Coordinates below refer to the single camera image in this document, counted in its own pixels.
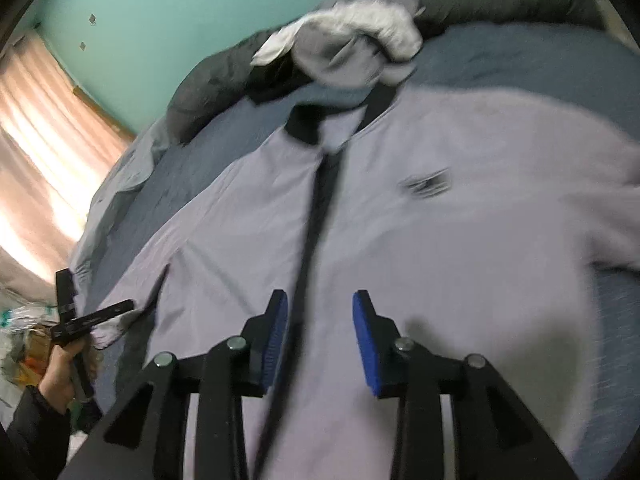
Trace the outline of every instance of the hand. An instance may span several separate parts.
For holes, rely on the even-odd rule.
[[[86,345],[86,339],[78,339],[67,344],[64,348],[56,345],[49,357],[49,366],[44,377],[38,384],[38,389],[50,406],[64,415],[66,407],[75,396],[71,382],[71,366],[75,355],[79,354]]]

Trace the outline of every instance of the logo on shirt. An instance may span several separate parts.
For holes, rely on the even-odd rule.
[[[445,168],[427,176],[410,176],[398,186],[415,198],[436,196],[451,189],[451,172],[449,168]]]

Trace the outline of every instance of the mattress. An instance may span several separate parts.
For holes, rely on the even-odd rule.
[[[512,87],[579,105],[640,140],[640,57],[604,33],[569,25],[451,27],[415,58],[413,84],[450,88]],[[95,308],[146,241],[233,160],[255,148],[302,101],[356,104],[367,94],[310,84],[256,106],[241,100],[186,146],[170,148],[113,231],[88,294]],[[624,270],[596,270],[603,339],[593,416],[572,464],[581,479],[602,479],[640,426],[640,280]],[[104,352],[96,389],[107,409],[145,362],[153,311]]]

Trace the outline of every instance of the metal screw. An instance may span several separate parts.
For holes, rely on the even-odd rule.
[[[173,360],[174,356],[169,352],[160,352],[154,357],[154,363],[159,367],[170,365]]]
[[[246,339],[241,335],[235,335],[226,340],[226,345],[230,350],[242,350],[246,346]]]
[[[466,362],[469,363],[469,366],[472,368],[484,368],[486,364],[486,359],[482,357],[480,354],[469,354],[466,356]]]
[[[408,352],[414,347],[414,340],[410,337],[399,337],[394,341],[394,346],[401,352]]]

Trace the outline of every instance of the black clamp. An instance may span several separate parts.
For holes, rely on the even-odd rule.
[[[501,375],[479,354],[458,361],[401,337],[378,316],[369,293],[353,296],[353,322],[367,384],[399,397],[392,480],[442,480],[440,395],[450,395],[459,480],[577,480],[553,440]]]
[[[76,317],[74,292],[75,288],[69,269],[56,272],[56,296],[60,322],[50,330],[51,342],[53,344],[66,345],[75,339],[80,339],[91,333],[93,327],[134,308],[133,301],[125,300],[94,312],[93,314],[89,314],[88,316]],[[74,385],[76,400],[83,404],[91,402],[95,394],[94,386],[86,371],[86,356],[88,355],[88,351],[89,349],[86,348],[74,357],[74,366],[71,370],[71,380]],[[95,412],[95,416],[98,418],[101,416],[100,408],[98,408],[95,403],[92,407],[92,412]]]
[[[181,360],[157,354],[96,425],[60,480],[182,478],[194,393],[200,394],[194,477],[247,480],[242,397],[261,397],[273,383],[287,315],[286,294],[274,290],[264,314],[208,353]]]

